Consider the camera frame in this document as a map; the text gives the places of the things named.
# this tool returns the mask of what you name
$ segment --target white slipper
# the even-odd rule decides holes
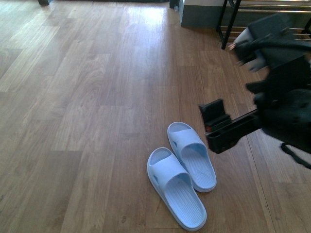
[[[179,225],[187,231],[202,228],[207,219],[190,175],[173,153],[164,147],[153,151],[147,163],[148,177]]]
[[[171,147],[180,164],[190,174],[193,187],[209,192],[216,186],[216,174],[207,148],[196,131],[182,122],[172,123],[167,129]]]

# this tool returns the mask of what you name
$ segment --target wooden floor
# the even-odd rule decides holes
[[[263,74],[168,3],[0,0],[0,232],[185,232],[148,157],[174,121],[205,141],[200,103],[253,110],[244,85]],[[311,233],[311,171],[279,145],[257,131],[209,153],[218,183],[198,193],[199,232]]]

